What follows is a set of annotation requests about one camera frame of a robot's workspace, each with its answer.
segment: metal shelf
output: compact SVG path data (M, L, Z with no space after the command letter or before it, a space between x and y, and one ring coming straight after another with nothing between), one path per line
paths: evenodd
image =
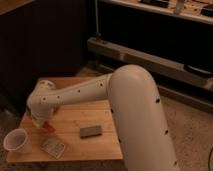
M200 14L199 11L201 10L202 6L198 6L197 7L198 10L196 10L196 12L192 12L193 11L192 8L195 8L195 5L193 5L191 2L184 3L184 6L188 8L183 9L182 12L179 14L175 14L174 9L176 7L177 0L171 0L168 8L161 8L153 5L142 4L139 3L137 0L99 0L99 1L213 25L213 17L206 17Z
M185 71L183 69L183 64L101 39L97 40L94 37L89 38L87 41L87 47L89 51L95 54L103 55L130 64L141 65L153 73L160 73L168 78L172 78L202 89L206 89L206 84L208 83L206 78L202 78ZM173 98L184 104L207 112L213 111L212 101L195 98L163 86L159 86L159 90L162 95Z

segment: wooden table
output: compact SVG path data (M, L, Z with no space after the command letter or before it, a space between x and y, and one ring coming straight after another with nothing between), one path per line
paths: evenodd
M34 2L34 0L0 0L0 15L27 5L31 2Z
M91 78L45 78L53 81L57 88L74 85ZM50 124L56 129L55 135L60 138L67 148L61 158L56 160L41 150L40 145L47 138L47 134L38 130L32 121L24 114L20 128L24 128L32 142L32 152L29 154L15 154L9 152L8 162L45 162L45 161L80 161L80 160L117 160L122 159L119 142L115 132L108 101L97 101L75 105L61 106ZM103 135L88 139L80 139L81 127L101 125Z

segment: floor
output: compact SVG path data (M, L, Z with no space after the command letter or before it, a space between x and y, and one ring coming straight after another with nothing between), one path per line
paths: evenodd
M100 74L84 67L77 76ZM213 111L206 113L167 97L161 99L181 171L208 171L208 156L213 146ZM7 132L18 127L20 119L9 112L0 113L0 171L126 171L122 161L8 164L2 141Z

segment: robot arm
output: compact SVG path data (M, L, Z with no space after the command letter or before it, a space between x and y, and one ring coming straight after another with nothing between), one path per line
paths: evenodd
M126 168L129 171L179 171L160 96L151 75L127 65L112 75L55 90L41 81L28 98L32 119L42 124L53 108L109 99Z

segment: paper cup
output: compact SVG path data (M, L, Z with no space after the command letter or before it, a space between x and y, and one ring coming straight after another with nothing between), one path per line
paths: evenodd
M29 136L24 129L14 129L4 138L3 146L7 151L16 153L29 153L32 146Z

